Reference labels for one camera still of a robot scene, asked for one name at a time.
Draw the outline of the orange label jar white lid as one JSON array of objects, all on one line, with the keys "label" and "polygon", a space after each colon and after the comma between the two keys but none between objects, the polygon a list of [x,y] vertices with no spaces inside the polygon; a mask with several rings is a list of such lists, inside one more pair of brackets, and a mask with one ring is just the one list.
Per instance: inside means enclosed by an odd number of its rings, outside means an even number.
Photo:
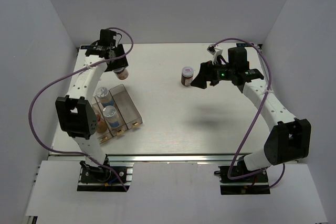
[{"label": "orange label jar white lid", "polygon": [[125,80],[129,76],[129,72],[125,67],[114,69],[113,72],[119,80]]}]

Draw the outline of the silver lid white shaker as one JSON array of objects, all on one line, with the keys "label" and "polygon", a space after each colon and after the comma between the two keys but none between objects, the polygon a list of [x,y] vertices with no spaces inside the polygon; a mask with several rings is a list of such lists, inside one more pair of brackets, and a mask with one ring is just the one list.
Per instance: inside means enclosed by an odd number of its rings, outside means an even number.
[{"label": "silver lid white shaker", "polygon": [[106,87],[99,87],[96,90],[96,97],[103,105],[103,107],[114,106],[114,100],[110,91]]}]

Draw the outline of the white blue label shaker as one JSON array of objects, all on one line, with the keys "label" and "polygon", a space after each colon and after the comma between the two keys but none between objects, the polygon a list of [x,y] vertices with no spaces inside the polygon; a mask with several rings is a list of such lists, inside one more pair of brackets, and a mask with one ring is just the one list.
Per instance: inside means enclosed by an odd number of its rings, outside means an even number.
[{"label": "white blue label shaker", "polygon": [[119,122],[118,110],[114,106],[107,106],[103,108],[103,116],[112,129],[121,126]]}]

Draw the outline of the pink cap spice bottle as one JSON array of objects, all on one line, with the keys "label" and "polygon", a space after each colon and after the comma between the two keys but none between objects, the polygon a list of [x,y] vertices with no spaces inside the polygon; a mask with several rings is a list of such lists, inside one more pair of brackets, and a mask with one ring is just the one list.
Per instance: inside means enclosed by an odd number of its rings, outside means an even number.
[{"label": "pink cap spice bottle", "polygon": [[99,134],[103,134],[108,129],[107,124],[100,114],[96,114],[96,117],[98,120],[96,132]]}]

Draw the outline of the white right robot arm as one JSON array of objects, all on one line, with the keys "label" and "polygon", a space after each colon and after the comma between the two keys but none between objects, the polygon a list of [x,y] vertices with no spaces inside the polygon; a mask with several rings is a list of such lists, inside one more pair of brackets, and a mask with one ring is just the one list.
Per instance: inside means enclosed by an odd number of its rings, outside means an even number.
[{"label": "white right robot arm", "polygon": [[238,159],[236,167],[229,169],[228,178],[245,182],[255,177],[263,168],[306,158],[309,154],[311,124],[289,112],[268,89],[263,74],[250,68],[244,47],[228,49],[228,61],[224,61],[222,49],[209,46],[213,59],[203,62],[193,87],[206,89],[220,81],[230,81],[257,108],[258,115],[266,122],[270,133],[264,146]]}]

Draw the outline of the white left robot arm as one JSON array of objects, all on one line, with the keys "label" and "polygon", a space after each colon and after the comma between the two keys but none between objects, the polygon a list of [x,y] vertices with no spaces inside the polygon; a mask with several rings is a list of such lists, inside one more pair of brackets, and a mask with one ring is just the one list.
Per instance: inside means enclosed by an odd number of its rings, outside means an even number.
[{"label": "white left robot arm", "polygon": [[75,84],[55,102],[62,131],[78,144],[85,165],[94,167],[93,176],[101,182],[110,178],[111,168],[105,165],[106,154],[96,137],[98,119],[90,102],[104,72],[120,72],[128,66],[123,44],[117,42],[121,31],[116,27],[100,30],[99,39],[86,49]]}]

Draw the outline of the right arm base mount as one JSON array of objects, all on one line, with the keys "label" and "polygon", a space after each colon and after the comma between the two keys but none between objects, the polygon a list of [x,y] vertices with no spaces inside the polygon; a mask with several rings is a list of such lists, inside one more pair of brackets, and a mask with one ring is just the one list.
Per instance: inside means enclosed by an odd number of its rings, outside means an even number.
[{"label": "right arm base mount", "polygon": [[219,166],[214,175],[219,178],[221,195],[269,195],[269,183],[266,172],[241,179],[229,179],[229,166]]}]

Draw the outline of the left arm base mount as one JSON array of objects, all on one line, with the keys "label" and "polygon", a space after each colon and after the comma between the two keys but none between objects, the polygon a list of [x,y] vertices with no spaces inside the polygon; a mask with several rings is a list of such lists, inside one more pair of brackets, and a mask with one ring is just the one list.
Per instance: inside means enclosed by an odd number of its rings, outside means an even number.
[{"label": "left arm base mount", "polygon": [[[109,169],[90,167],[84,161],[80,162],[81,170],[78,179],[77,191],[86,192],[126,192],[117,176]],[[126,189],[129,189],[132,180],[132,167],[112,167]]]}]

